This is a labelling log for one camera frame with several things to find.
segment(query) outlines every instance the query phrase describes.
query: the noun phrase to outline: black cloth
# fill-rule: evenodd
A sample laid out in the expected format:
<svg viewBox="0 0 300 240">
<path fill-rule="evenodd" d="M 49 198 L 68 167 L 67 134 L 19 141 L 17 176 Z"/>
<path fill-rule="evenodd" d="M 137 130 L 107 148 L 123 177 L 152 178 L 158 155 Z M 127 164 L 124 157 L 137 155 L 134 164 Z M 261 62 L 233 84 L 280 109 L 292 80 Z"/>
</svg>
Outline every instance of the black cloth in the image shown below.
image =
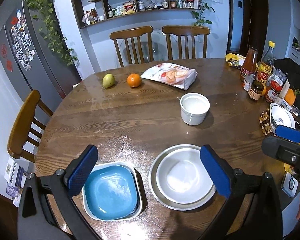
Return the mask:
<svg viewBox="0 0 300 240">
<path fill-rule="evenodd" d="M 287 75 L 291 89 L 300 90 L 300 66 L 297 63 L 291 58 L 284 58 L 275 60 L 274 66 Z M 300 95 L 296 96 L 294 105 L 300 110 Z"/>
</svg>

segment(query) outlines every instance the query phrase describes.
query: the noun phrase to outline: gray refrigerator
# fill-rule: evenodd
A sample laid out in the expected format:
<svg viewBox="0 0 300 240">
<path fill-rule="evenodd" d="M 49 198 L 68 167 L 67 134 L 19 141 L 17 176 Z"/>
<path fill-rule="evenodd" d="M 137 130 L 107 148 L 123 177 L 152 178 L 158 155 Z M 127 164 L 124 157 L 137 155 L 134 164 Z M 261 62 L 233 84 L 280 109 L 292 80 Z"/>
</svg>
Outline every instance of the gray refrigerator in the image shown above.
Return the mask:
<svg viewBox="0 0 300 240">
<path fill-rule="evenodd" d="M 39 32 L 41 27 L 45 28 L 45 24 L 40 14 L 22 0 L 0 31 L 0 60 L 23 101 L 32 90 L 38 90 L 41 100 L 55 111 L 81 78 L 74 65 L 67 66 L 48 48 L 45 34 Z M 59 25 L 55 27 L 62 38 Z M 44 124 L 49 120 L 39 107 L 35 117 Z"/>
</svg>

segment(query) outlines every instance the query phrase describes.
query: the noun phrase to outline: bowl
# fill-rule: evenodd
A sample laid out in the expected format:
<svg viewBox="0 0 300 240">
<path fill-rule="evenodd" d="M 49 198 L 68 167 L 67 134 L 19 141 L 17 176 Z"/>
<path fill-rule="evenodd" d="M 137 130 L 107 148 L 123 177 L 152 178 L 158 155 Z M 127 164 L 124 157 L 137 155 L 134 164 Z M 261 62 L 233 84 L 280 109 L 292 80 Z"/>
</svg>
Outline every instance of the bowl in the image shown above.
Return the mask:
<svg viewBox="0 0 300 240">
<path fill-rule="evenodd" d="M 295 121 L 292 114 L 276 103 L 270 104 L 269 116 L 270 116 L 270 128 L 273 133 L 275 133 L 275 129 L 280 124 L 294 129 L 296 128 Z"/>
<path fill-rule="evenodd" d="M 168 155 L 170 152 L 178 150 L 180 148 L 193 148 L 193 149 L 197 149 L 198 151 L 200 151 L 200 147 L 199 146 L 195 146 L 195 145 L 191 145 L 191 144 L 180 144 L 180 145 L 175 145 L 172 146 L 166 150 L 164 150 L 163 152 L 161 152 L 156 159 L 153 161 L 151 167 L 150 167 L 150 172 L 149 172 L 149 186 L 150 186 L 150 190 L 154 196 L 154 198 L 161 203 L 162 205 L 164 205 L 167 208 L 173 209 L 173 210 L 178 210 L 178 211 L 188 211 L 188 210 L 193 210 L 196 208 L 201 207 L 202 205 L 204 205 L 205 203 L 207 203 L 215 194 L 216 192 L 216 187 L 215 185 L 213 185 L 210 189 L 210 191 L 200 200 L 190 203 L 190 204 L 180 204 L 180 203 L 175 203 L 169 199 L 167 199 L 159 190 L 157 182 L 156 182 L 156 174 L 157 174 L 157 170 L 158 170 L 158 166 L 160 164 L 160 162 L 164 159 L 164 157 L 166 155 Z"/>
<path fill-rule="evenodd" d="M 210 108 L 209 100 L 198 93 L 188 93 L 180 98 L 181 118 L 189 125 L 203 122 Z"/>
<path fill-rule="evenodd" d="M 86 213 L 95 220 L 130 220 L 143 206 L 136 172 L 125 162 L 95 165 L 82 197 Z"/>
<path fill-rule="evenodd" d="M 202 199 L 213 182 L 200 160 L 200 150 L 184 147 L 171 151 L 160 162 L 156 182 L 169 200 L 189 204 Z"/>
</svg>

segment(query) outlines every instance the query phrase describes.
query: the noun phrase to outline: white bowl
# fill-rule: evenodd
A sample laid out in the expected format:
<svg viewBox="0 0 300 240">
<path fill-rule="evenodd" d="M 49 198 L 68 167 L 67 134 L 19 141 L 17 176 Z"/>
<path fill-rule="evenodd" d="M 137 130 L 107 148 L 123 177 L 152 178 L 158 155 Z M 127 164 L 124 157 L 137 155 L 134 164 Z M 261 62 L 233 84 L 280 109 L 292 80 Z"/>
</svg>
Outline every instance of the white bowl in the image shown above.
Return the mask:
<svg viewBox="0 0 300 240">
<path fill-rule="evenodd" d="M 167 199 L 180 204 L 202 199 L 213 186 L 200 160 L 200 150 L 188 147 L 164 157 L 158 166 L 156 182 Z"/>
<path fill-rule="evenodd" d="M 180 144 L 180 145 L 175 145 L 172 146 L 166 150 L 164 150 L 162 153 L 160 153 L 156 159 L 153 161 L 151 167 L 150 167 L 150 172 L 149 172 L 149 186 L 150 190 L 154 196 L 154 198 L 164 205 L 167 208 L 173 209 L 173 210 L 179 210 L 179 211 L 188 211 L 188 210 L 193 210 L 196 208 L 201 207 L 205 203 L 207 203 L 215 194 L 216 192 L 216 187 L 213 185 L 210 189 L 210 191 L 199 201 L 196 201 L 194 203 L 190 204 L 180 204 L 180 203 L 175 203 L 169 199 L 167 199 L 159 190 L 157 182 L 156 182 L 156 174 L 158 170 L 158 166 L 160 162 L 164 159 L 166 155 L 168 155 L 170 152 L 175 151 L 180 148 L 193 148 L 197 149 L 200 151 L 199 146 L 191 145 L 191 144 Z"/>
<path fill-rule="evenodd" d="M 274 134 L 275 134 L 275 129 L 280 124 L 287 127 L 291 127 L 293 129 L 296 128 L 295 120 L 292 114 L 276 103 L 270 104 L 269 116 L 270 116 L 270 122 L 269 122 L 270 128 Z"/>
<path fill-rule="evenodd" d="M 137 192 L 138 192 L 138 207 L 137 207 L 137 209 L 132 214 L 129 214 L 128 216 L 126 216 L 124 218 L 117 219 L 117 220 L 131 220 L 131 219 L 137 217 L 141 213 L 142 207 L 143 207 L 142 198 L 141 198 L 141 192 L 140 192 L 140 186 L 139 186 L 137 174 L 136 174 L 136 171 L 134 170 L 134 168 L 131 165 L 129 165 L 128 163 L 126 163 L 126 162 L 112 162 L 112 163 L 97 164 L 97 165 L 95 165 L 93 167 L 93 169 L 92 169 L 92 171 L 90 173 L 92 173 L 94 171 L 97 171 L 97 170 L 101 170 L 101 169 L 109 167 L 109 166 L 115 166 L 115 165 L 120 165 L 120 166 L 123 166 L 123 167 L 127 168 L 132 173 L 134 181 L 135 181 L 135 184 L 136 184 L 136 188 L 137 188 Z M 98 217 L 96 217 L 90 211 L 88 203 L 87 203 L 86 195 L 85 195 L 84 186 L 82 188 L 82 198 L 83 198 L 83 207 L 84 207 L 84 210 L 86 211 L 86 213 L 92 219 L 101 220 Z"/>
<path fill-rule="evenodd" d="M 189 125 L 198 125 L 203 122 L 210 108 L 209 100 L 198 93 L 188 93 L 181 97 L 181 118 Z"/>
</svg>

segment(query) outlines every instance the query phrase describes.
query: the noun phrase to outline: chair backrest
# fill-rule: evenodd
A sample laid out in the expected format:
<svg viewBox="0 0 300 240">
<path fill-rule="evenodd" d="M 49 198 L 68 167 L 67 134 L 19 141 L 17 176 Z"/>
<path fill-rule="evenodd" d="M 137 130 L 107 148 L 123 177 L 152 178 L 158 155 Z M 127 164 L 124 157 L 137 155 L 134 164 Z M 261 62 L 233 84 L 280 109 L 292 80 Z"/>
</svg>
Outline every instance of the chair backrest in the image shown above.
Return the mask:
<svg viewBox="0 0 300 240">
<path fill-rule="evenodd" d="M 123 39 L 124 40 L 124 42 L 126 44 L 128 62 L 129 62 L 129 64 L 132 64 L 132 59 L 131 59 L 131 54 L 130 54 L 130 49 L 129 49 L 129 43 L 128 43 L 128 39 L 129 38 L 131 39 L 132 52 L 133 52 L 133 57 L 134 57 L 134 64 L 139 64 L 138 56 L 137 56 L 137 52 L 136 52 L 136 46 L 135 46 L 135 43 L 134 43 L 134 38 L 136 37 L 137 42 L 138 42 L 138 50 L 139 50 L 140 61 L 141 61 L 141 63 L 144 63 L 140 36 L 143 35 L 143 34 L 148 34 L 148 46 L 149 46 L 150 61 L 153 61 L 153 50 L 152 50 L 152 39 L 151 39 L 151 33 L 152 32 L 153 32 L 153 27 L 152 26 L 143 26 L 143 27 L 139 27 L 139 28 L 113 32 L 113 33 L 110 34 L 110 39 L 114 41 L 114 46 L 115 46 L 115 49 L 117 51 L 117 55 L 118 55 L 121 67 L 123 67 L 123 62 L 122 62 L 122 58 L 121 58 L 121 54 L 120 54 L 117 39 Z"/>
<path fill-rule="evenodd" d="M 194 37 L 197 35 L 204 36 L 203 38 L 203 54 L 202 57 L 205 58 L 207 55 L 207 41 L 208 35 L 210 34 L 210 29 L 208 27 L 202 26 L 180 26 L 180 25 L 166 25 L 162 27 L 162 32 L 167 34 L 167 48 L 169 60 L 172 60 L 172 46 L 170 34 L 178 36 L 178 51 L 179 58 L 182 58 L 182 47 L 181 47 L 181 36 L 185 37 L 185 48 L 186 48 L 186 59 L 189 59 L 189 46 L 188 46 L 188 36 L 191 36 L 192 44 L 192 58 L 195 58 L 195 41 Z"/>
<path fill-rule="evenodd" d="M 53 112 L 40 100 L 40 98 L 39 91 L 33 90 L 20 109 L 8 141 L 8 153 L 12 158 L 19 159 L 20 157 L 23 157 L 34 163 L 34 155 L 24 150 L 23 146 L 27 141 L 34 146 L 39 146 L 39 142 L 29 137 L 29 133 L 32 133 L 39 138 L 42 136 L 41 133 L 31 127 L 32 123 L 42 130 L 46 128 L 45 125 L 34 118 L 35 108 L 38 105 L 48 116 L 51 117 L 53 115 Z"/>
</svg>

